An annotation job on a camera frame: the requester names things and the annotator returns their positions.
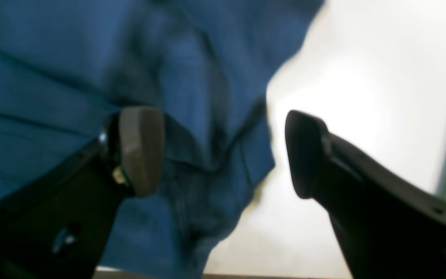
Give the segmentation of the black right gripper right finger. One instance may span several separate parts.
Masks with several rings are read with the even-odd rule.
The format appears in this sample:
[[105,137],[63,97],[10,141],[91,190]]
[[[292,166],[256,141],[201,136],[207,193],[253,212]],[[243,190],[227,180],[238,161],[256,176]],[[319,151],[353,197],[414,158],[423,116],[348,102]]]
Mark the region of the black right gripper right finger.
[[409,184],[315,116],[289,111],[292,184],[329,215],[354,279],[446,279],[446,201]]

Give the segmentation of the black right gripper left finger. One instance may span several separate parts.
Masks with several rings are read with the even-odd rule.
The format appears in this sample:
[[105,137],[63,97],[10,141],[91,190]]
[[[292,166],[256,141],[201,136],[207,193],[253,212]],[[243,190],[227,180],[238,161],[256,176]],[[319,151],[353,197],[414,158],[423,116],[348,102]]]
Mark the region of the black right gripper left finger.
[[0,200],[0,279],[90,279],[126,198],[156,193],[165,117],[126,107],[98,139]]

